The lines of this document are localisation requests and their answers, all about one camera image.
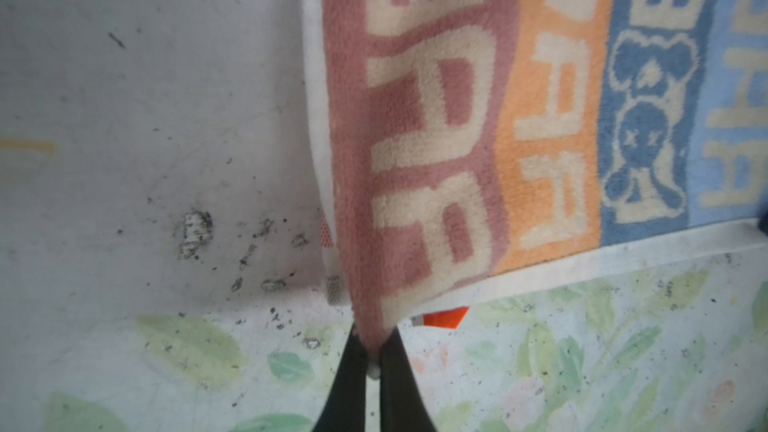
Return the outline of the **striped rabbit lettering towel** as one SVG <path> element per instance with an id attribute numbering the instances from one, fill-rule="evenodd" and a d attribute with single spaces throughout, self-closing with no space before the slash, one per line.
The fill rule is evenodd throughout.
<path id="1" fill-rule="evenodd" d="M 767 0 L 301 0 L 327 294 L 406 318 L 767 236 Z"/>

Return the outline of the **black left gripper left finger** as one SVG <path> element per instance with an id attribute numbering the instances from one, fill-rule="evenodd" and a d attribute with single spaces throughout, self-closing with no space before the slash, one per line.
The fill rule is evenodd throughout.
<path id="1" fill-rule="evenodd" d="M 326 404 L 313 432 L 365 430 L 368 356 L 352 326 Z"/>

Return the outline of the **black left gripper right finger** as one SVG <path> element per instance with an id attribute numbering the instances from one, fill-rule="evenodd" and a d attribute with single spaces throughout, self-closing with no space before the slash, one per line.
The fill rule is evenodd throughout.
<path id="1" fill-rule="evenodd" d="M 379 353 L 380 431 L 436 432 L 395 328 Z"/>

